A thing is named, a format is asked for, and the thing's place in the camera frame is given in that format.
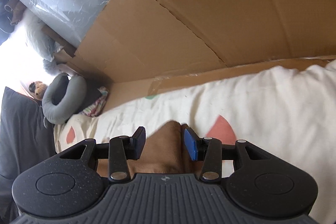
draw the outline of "black pillow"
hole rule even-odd
[[[100,86],[98,86],[98,84],[94,80],[85,79],[85,81],[86,81],[86,95],[83,103],[78,108],[76,113],[79,113],[88,106],[92,105],[101,97],[101,92],[98,90]]]
[[[6,87],[0,121],[0,218],[4,223],[18,217],[11,193],[15,178],[55,154],[53,125],[44,119],[42,107]]]

